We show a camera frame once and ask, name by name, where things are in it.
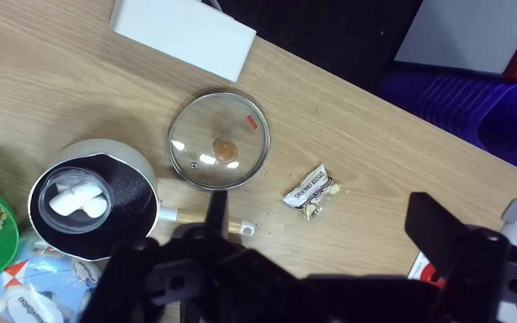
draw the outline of purple crate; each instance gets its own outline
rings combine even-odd
[[[396,72],[378,95],[517,165],[517,84],[455,74]]]

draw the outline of container lid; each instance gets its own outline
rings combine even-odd
[[[62,196],[67,190],[73,190],[74,187],[82,183],[92,183],[101,190],[98,197],[105,201],[105,208],[100,215],[89,215],[89,210],[82,205],[82,208],[74,208],[71,215],[60,215],[51,203]],[[55,169],[44,183],[44,188],[39,197],[39,208],[44,217],[44,221],[64,233],[71,235],[83,235],[98,230],[103,226],[107,217],[112,214],[112,188],[110,185],[94,171],[80,169],[80,167],[58,167]]]
[[[205,190],[243,185],[263,167],[272,135],[259,106],[240,93],[193,101],[170,129],[177,172]]]

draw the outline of small white object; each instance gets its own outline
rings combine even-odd
[[[315,203],[308,203],[302,206],[302,210],[308,215],[308,219],[311,221],[319,214],[320,206]]]
[[[306,205],[320,188],[331,181],[326,165],[317,167],[293,192],[284,197],[293,208]]]
[[[331,196],[337,196],[342,192],[342,185],[335,183],[331,187],[326,187],[326,192],[331,194]]]
[[[103,190],[94,181],[82,181],[73,188],[64,190],[60,196],[56,196],[49,206],[64,215],[69,217],[76,210],[83,208],[91,199],[101,196]]]
[[[89,203],[85,203],[83,212],[92,217],[98,219],[101,215],[105,215],[105,212],[109,210],[109,201],[101,196],[91,199]]]
[[[197,0],[118,0],[112,29],[232,83],[258,34]]]
[[[256,235],[258,228],[254,223],[243,221],[241,223],[241,235]]]
[[[419,253],[414,267],[412,267],[410,273],[408,273],[408,278],[412,278],[412,280],[421,280],[423,271],[426,269],[428,264],[432,264],[432,262],[426,258],[426,255],[425,255],[425,253]]]
[[[166,221],[177,221],[179,219],[179,210],[177,208],[168,208],[168,206],[161,206],[159,208],[159,219],[166,219]]]
[[[60,307],[48,296],[30,287],[6,289],[4,302],[12,321],[64,323]]]

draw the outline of black mechanical part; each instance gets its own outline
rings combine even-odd
[[[412,194],[407,232],[446,278],[444,289],[405,276],[310,276],[225,239],[227,192],[204,224],[171,242],[127,242],[114,253],[83,321],[159,321],[182,302],[182,321],[496,321],[517,305],[517,248],[462,224],[428,194]]]

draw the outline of clear plastic bag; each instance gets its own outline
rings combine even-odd
[[[0,273],[0,318],[13,323],[76,323],[100,276],[96,264],[73,258],[28,232],[17,262]]]

